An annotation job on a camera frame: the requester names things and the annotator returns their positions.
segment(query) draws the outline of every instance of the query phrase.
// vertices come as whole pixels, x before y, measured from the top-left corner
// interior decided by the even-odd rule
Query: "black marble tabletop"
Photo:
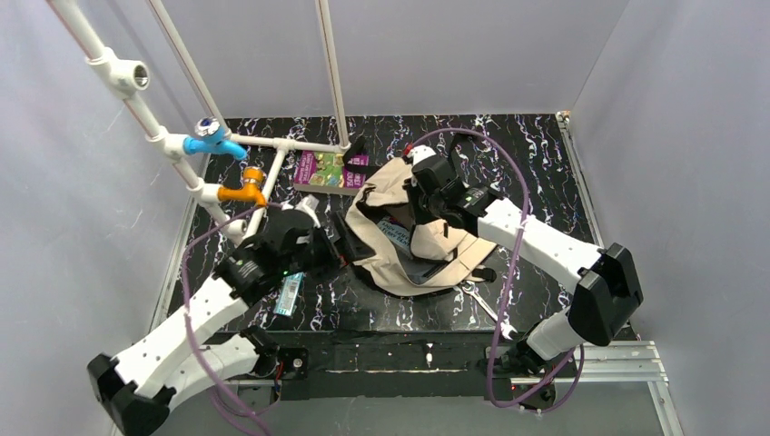
[[[333,118],[273,118],[235,119],[228,123],[235,133],[266,137],[290,137],[300,141],[321,144],[337,142]],[[531,210],[537,218],[581,241],[593,242],[588,227],[578,186],[573,177],[561,135],[554,115],[425,115],[425,116],[369,116],[352,117],[348,121],[350,137],[366,136],[370,161],[385,164],[412,140],[441,127],[466,127],[482,132],[498,141],[520,165],[531,191]],[[447,136],[434,138],[431,144],[445,149]],[[300,193],[291,188],[291,178],[298,153],[293,152],[284,161],[273,201],[298,200]],[[244,162],[230,156],[213,156],[205,180],[240,187],[241,171],[247,165],[270,168],[275,151],[253,147]],[[466,144],[460,157],[469,183],[476,181],[492,184],[521,204],[522,192],[512,179],[512,171],[496,150],[485,144]],[[321,203],[317,209],[322,220],[330,212],[345,210],[352,197],[317,195]],[[243,203],[225,203],[227,213],[246,210]],[[271,214],[263,220],[270,225]],[[190,240],[210,229],[209,215],[198,208],[193,218]],[[191,285],[199,286],[211,272],[213,265],[230,251],[232,244],[221,235],[196,246],[189,261]],[[499,272],[494,283],[477,284],[479,293],[493,307],[498,307],[500,289],[506,277],[509,250],[498,248],[485,265]],[[416,298],[397,298],[371,289],[358,280],[349,269],[330,282],[312,282],[305,279],[297,299],[297,308],[291,318],[273,313],[278,298],[274,292],[251,308],[240,319],[233,320],[225,329],[238,331],[259,324],[268,330],[328,331],[336,329],[357,331],[472,331],[491,330],[491,319],[467,295],[458,291],[443,292]],[[181,285],[176,283],[171,310],[181,305]],[[569,302],[569,296],[558,283],[540,269],[521,261],[516,280],[510,291],[508,320],[520,332]]]

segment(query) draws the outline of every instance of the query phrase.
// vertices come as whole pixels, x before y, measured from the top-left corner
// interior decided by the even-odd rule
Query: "blue valve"
[[[200,138],[184,138],[183,149],[186,154],[211,153],[229,154],[242,161],[248,155],[246,150],[229,139],[224,139],[224,127],[213,118],[203,118],[195,125],[195,134]]]

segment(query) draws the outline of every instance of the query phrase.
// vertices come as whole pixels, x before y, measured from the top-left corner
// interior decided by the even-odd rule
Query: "purple book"
[[[353,156],[350,163],[366,165],[369,156]],[[342,154],[335,153],[302,152],[294,173],[294,189],[306,193],[355,195],[365,181],[365,175],[346,170]]]

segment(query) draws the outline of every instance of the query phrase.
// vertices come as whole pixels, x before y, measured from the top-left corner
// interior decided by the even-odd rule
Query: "wrench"
[[[478,289],[476,289],[475,287],[465,288],[464,286],[460,286],[459,288],[464,293],[466,293],[466,294],[470,295],[471,297],[473,297],[473,299],[476,300],[476,303],[479,306],[481,306],[481,309],[484,309],[484,312],[486,312],[487,315],[489,315],[489,318],[491,318],[492,321],[494,321],[495,323],[498,322],[498,315],[495,313],[495,311],[492,310],[491,307],[489,307],[487,302],[485,302],[484,299],[481,298],[481,295],[479,295],[479,290]],[[516,329],[514,329],[513,326],[511,326],[507,322],[503,322],[500,325],[500,329],[502,330],[503,337],[506,338],[509,341],[511,341],[511,337],[510,337],[511,333],[518,333],[516,331]]]

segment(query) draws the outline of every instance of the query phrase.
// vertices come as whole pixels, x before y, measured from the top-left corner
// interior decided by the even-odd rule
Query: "orange valve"
[[[247,166],[243,170],[243,187],[241,189],[230,189],[224,186],[217,191],[217,197],[220,202],[233,200],[235,202],[255,203],[260,206],[267,205],[260,185],[264,181],[264,172],[255,167]]]

